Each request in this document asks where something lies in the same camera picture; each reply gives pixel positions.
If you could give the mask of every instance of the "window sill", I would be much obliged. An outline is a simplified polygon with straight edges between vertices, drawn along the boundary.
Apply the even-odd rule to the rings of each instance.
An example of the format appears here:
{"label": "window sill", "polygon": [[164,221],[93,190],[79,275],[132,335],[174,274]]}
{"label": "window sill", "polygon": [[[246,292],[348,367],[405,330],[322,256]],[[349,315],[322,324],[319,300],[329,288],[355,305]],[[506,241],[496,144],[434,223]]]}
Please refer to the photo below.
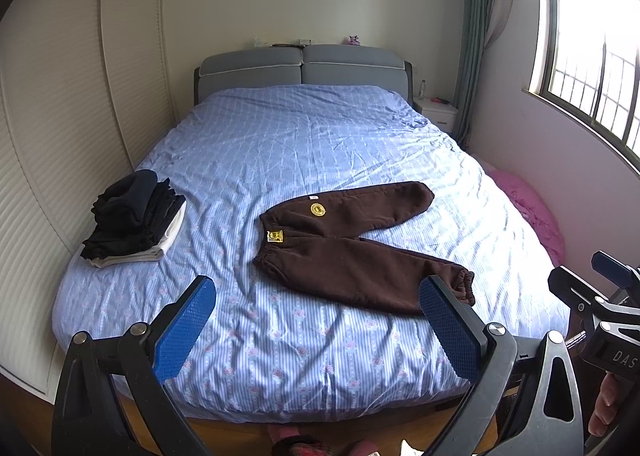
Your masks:
{"label": "window sill", "polygon": [[631,169],[631,171],[636,175],[636,177],[638,179],[640,179],[640,171],[638,171],[638,169],[636,169],[636,166],[634,166],[621,152],[619,152],[619,150],[617,150],[606,138],[604,138],[595,129],[593,129],[590,126],[588,126],[587,124],[585,124],[583,121],[581,121],[579,118],[577,118],[576,116],[574,116],[571,113],[569,113],[567,110],[564,110],[560,106],[554,104],[553,102],[550,102],[549,100],[546,100],[544,97],[541,97],[539,94],[534,93],[534,92],[532,92],[532,91],[530,91],[530,90],[528,90],[526,88],[523,88],[522,91],[523,91],[523,93],[526,93],[527,95],[535,98],[539,102],[542,102],[543,104],[546,104],[547,106],[552,107],[555,110],[558,110],[564,116],[566,116],[567,118],[570,118],[573,122],[575,122],[576,124],[581,126],[587,132],[591,133],[599,141],[601,141],[601,143],[603,143],[605,146],[607,146],[607,149],[609,149],[610,152],[615,154],[617,158],[619,158],[623,163],[625,163],[625,165],[629,169]]}

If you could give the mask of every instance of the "folded black clothing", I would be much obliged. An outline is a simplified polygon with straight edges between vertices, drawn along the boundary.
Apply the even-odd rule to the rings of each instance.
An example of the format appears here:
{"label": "folded black clothing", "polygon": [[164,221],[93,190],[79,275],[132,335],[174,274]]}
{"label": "folded black clothing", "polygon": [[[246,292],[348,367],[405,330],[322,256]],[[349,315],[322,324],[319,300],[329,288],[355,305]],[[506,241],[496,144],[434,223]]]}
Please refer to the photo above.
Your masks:
{"label": "folded black clothing", "polygon": [[156,184],[142,217],[142,225],[138,229],[123,234],[105,230],[98,224],[91,236],[83,242],[84,249],[80,255],[85,259],[129,256],[157,245],[186,201],[184,196],[175,194],[169,183],[167,178]]}
{"label": "folded black clothing", "polygon": [[129,232],[143,225],[158,175],[143,169],[125,176],[98,196],[91,212],[102,230]]}

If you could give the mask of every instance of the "yellow round patch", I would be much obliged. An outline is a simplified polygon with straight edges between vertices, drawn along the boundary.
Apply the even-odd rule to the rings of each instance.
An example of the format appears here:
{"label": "yellow round patch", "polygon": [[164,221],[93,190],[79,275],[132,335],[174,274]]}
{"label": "yellow round patch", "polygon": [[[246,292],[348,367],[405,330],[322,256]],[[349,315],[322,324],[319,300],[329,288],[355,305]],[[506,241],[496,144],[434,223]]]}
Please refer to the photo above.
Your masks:
{"label": "yellow round patch", "polygon": [[322,205],[319,203],[314,203],[313,205],[311,205],[311,211],[316,216],[324,216],[326,214],[325,208],[322,207]]}

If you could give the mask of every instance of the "blue bed sheet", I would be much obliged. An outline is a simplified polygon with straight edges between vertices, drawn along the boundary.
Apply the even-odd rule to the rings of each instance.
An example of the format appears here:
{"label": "blue bed sheet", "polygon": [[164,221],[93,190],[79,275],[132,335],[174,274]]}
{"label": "blue bed sheet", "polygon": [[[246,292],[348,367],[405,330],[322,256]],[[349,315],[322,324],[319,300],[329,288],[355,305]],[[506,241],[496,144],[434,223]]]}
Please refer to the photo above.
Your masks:
{"label": "blue bed sheet", "polygon": [[460,394],[428,322],[290,292],[253,265],[258,216],[305,194],[422,181],[420,216],[366,237],[475,271],[474,309],[513,334],[566,333],[548,291],[552,264],[534,231],[478,163],[398,94],[366,86],[233,89],[204,100],[140,168],[187,198],[159,262],[92,267],[78,254],[60,285],[53,328],[121,335],[150,322],[192,279],[218,303],[179,376],[166,385],[190,416],[230,422],[341,420]]}

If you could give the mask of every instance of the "human hand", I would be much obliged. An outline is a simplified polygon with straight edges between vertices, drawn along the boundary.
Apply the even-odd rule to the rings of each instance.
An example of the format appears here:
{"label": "human hand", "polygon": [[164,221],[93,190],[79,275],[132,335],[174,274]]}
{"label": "human hand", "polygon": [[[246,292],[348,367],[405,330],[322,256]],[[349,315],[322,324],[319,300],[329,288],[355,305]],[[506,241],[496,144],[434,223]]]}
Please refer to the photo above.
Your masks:
{"label": "human hand", "polygon": [[618,412],[618,395],[620,386],[612,373],[607,373],[600,385],[600,394],[596,399],[596,407],[589,420],[589,433],[599,438],[604,436]]}

